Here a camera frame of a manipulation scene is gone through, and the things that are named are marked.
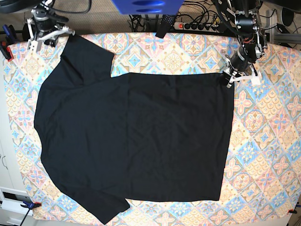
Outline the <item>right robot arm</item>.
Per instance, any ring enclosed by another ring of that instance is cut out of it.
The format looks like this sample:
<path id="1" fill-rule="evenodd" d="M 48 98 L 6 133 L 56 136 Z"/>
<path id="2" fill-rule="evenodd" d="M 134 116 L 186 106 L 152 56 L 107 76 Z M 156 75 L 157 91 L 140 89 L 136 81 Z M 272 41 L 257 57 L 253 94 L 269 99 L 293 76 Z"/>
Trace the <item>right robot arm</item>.
<path id="1" fill-rule="evenodd" d="M 87 2 L 87 9 L 83 11 L 64 11 L 54 8 L 54 0 L 2 0 L 0 12 L 2 14 L 19 13 L 31 11 L 36 32 L 52 32 L 62 28 L 69 19 L 57 13 L 65 14 L 86 14 L 90 11 L 92 1 Z"/>

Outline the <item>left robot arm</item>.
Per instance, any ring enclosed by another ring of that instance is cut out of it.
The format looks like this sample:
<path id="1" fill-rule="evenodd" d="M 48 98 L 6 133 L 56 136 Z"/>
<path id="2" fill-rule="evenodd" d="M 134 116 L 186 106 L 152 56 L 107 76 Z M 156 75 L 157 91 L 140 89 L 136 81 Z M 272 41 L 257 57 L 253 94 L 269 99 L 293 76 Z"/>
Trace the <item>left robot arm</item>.
<path id="1" fill-rule="evenodd" d="M 260 77 L 254 64 L 265 55 L 267 49 L 265 30 L 259 15 L 258 0 L 213 0 L 222 23 L 235 34 L 240 46 L 232 56 L 225 56 L 222 71 L 227 87 L 234 82 L 250 80 L 260 85 Z"/>

